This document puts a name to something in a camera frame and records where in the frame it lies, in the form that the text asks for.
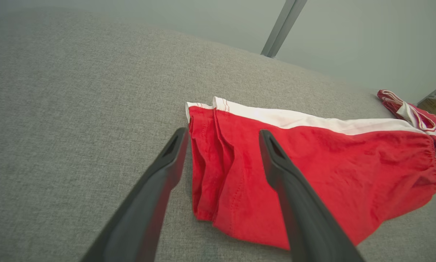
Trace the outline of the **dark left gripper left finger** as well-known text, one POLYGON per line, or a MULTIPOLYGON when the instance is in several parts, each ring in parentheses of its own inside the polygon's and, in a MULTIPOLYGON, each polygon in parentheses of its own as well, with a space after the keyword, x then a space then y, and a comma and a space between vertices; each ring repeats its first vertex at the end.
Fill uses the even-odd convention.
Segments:
POLYGON ((177 129, 80 262, 154 262, 171 191, 181 180, 188 131, 177 129))

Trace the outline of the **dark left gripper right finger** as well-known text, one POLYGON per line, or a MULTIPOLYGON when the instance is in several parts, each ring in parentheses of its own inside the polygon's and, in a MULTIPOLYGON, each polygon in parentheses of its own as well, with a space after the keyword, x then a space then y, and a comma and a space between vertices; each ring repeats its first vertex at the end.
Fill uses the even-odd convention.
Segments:
POLYGON ((270 131, 259 132, 259 145, 266 180, 278 194, 292 262, 365 262, 270 131))

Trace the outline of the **red shorts white stripe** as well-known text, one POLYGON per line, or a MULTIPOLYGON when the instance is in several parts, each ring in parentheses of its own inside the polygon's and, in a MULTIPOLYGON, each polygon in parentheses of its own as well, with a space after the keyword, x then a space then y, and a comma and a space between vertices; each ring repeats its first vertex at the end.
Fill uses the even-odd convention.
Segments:
POLYGON ((192 204, 230 237, 289 249, 278 195, 267 183, 259 131, 269 130, 354 244, 436 194, 431 136, 404 120, 340 120, 243 106, 187 103, 192 204))

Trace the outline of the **grey fabric sofa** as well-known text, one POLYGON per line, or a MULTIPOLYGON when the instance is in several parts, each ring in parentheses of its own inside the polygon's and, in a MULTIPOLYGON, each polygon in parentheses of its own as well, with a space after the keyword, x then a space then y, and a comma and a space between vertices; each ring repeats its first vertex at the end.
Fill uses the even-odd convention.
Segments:
POLYGON ((79 262, 179 127, 218 96, 323 118, 390 118, 315 71, 63 7, 0 17, 0 262, 79 262))

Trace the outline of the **grey double metal post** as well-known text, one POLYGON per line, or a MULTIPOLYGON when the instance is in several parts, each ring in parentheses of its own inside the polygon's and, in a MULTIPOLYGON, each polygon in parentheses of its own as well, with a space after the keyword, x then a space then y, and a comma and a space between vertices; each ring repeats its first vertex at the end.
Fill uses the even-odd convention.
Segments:
POLYGON ((263 47, 261 55, 275 58, 306 3, 307 0, 285 1, 276 23, 274 24, 274 27, 263 47))

